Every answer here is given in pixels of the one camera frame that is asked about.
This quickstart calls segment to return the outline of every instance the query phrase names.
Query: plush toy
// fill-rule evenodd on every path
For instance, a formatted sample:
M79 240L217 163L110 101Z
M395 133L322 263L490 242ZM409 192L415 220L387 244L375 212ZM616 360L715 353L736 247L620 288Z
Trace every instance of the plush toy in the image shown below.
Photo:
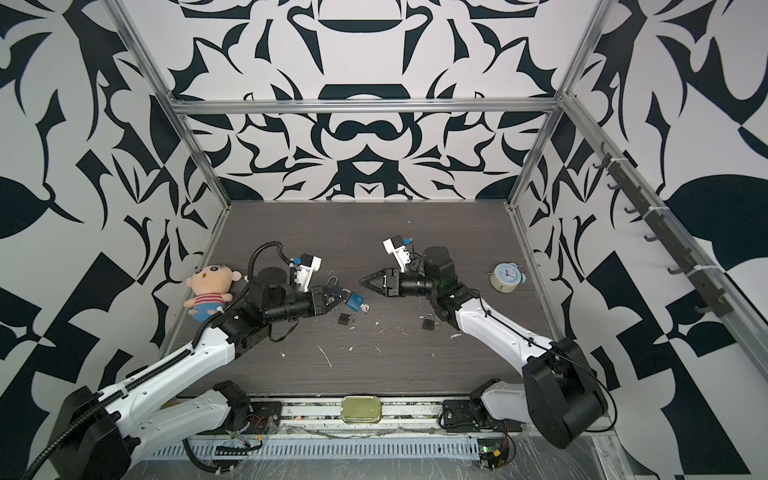
M187 286L197 296L184 302L184 306L193 307L189 314L196 321L203 322L213 315L218 307L232 301L232 294L229 293L232 282L237 282L242 277L240 272L233 272L228 266L206 266L187 279Z

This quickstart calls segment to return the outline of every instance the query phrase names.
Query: black and white patterned wall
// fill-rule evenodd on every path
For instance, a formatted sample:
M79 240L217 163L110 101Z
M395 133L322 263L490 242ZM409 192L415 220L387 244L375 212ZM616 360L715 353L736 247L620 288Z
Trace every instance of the black and white patterned wall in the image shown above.
M541 112L190 119L233 200L506 198Z
M765 18L759 0L620 0L576 88L763 315ZM638 478L765 478L768 384L593 164L564 118L520 208L562 329L616 398Z
M595 0L135 0L176 98L551 97ZM196 117L246 199L506 198L543 117Z
M17 478L66 395L157 358L221 207L98 1L0 0L0 112L0 477Z

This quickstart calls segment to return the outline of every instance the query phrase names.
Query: plush toy head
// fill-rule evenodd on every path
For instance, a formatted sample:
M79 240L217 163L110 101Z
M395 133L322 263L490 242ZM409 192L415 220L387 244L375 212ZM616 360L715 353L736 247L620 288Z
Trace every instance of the plush toy head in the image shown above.
M209 265L201 268L187 279L187 286L192 288L195 295L204 293L227 293L232 282L237 282L243 276L233 272L224 265Z

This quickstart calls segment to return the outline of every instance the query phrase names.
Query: robotic arm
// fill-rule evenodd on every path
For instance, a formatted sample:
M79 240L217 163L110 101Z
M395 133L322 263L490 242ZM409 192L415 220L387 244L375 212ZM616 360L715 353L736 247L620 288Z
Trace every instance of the robotic arm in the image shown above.
M552 445L564 449L605 414L600 383L576 343L568 338L553 342L494 310L479 291L458 280L446 248L424 250L422 262L423 273L387 268L360 279L360 285L384 296L429 298L440 320L479 339L522 375L527 412L520 408L520 394L497 382L480 395L493 419L532 422Z
M277 267L265 268L252 278L253 262L267 247L278 247L291 281ZM208 372L267 337L272 339L274 323L323 315L352 295L341 286L309 286L320 258L305 254L288 260L280 248L278 242L265 243L254 253L246 289L202 323L187 345L100 392L82 387L70 394L61 406L51 443L22 478L32 478L50 456L64 480L117 479L158 449L198 432L224 427L237 433L247 427L250 399L232 382L217 384L178 405L161 407Z

